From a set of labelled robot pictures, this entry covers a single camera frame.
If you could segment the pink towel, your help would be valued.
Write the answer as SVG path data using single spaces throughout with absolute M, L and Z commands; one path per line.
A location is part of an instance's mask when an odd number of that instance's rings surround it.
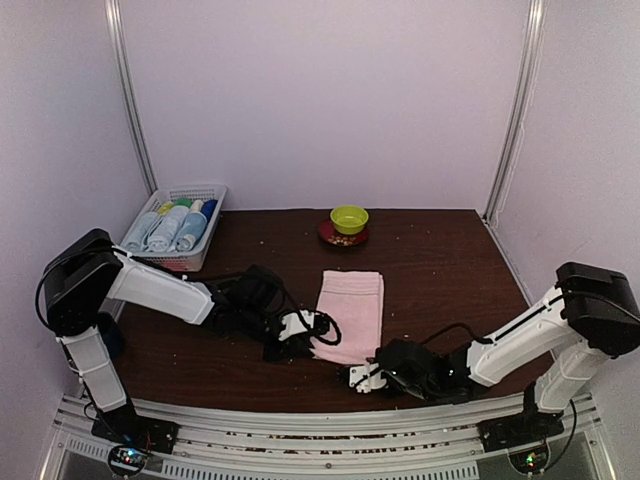
M 337 323 L 342 339 L 336 346 L 314 339 L 313 357 L 340 365 L 364 364 L 381 346 L 383 308 L 381 273 L 325 270 L 316 309 Z

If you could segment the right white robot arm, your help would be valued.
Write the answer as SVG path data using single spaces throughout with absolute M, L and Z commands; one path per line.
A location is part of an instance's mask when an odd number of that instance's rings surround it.
M 478 431 L 485 451 L 513 448 L 559 435 L 573 396 L 610 359 L 639 347 L 639 308 L 618 271 L 567 262 L 553 288 L 527 311 L 452 353 L 424 342 L 394 339 L 374 363 L 390 385 L 427 402 L 476 399 L 507 375 L 559 348 L 552 367 L 524 391 L 521 412 L 485 420 Z

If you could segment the red floral plate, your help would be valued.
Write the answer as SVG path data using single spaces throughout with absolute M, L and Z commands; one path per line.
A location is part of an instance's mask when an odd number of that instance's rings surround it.
M 337 247 L 355 247 L 364 244 L 369 238 L 368 227 L 357 234 L 346 235 L 338 232 L 329 218 L 318 225 L 317 233 L 322 241 Z

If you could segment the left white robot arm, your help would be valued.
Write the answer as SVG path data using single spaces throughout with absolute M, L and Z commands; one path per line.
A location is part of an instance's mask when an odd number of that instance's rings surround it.
M 123 444 L 149 432 L 99 330 L 100 308 L 107 300 L 217 332 L 240 332 L 275 355 L 308 353 L 312 338 L 328 330 L 326 321 L 300 309 L 283 281 L 264 267 L 193 281 L 115 245 L 102 229 L 89 231 L 45 267 L 35 290 L 35 312 L 76 368 L 98 421 Z

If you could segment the green plastic bowl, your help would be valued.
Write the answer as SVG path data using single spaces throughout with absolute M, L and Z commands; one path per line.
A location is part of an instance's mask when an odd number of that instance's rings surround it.
M 356 235 L 366 227 L 369 213 L 359 206 L 342 205 L 330 212 L 330 220 L 337 232 L 343 235 Z

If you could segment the blue polka dot towel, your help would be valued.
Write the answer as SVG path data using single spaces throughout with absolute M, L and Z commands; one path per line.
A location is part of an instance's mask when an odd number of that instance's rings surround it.
M 208 219 L 201 212 L 189 213 L 175 238 L 175 250 L 188 252 L 199 242 L 208 224 Z

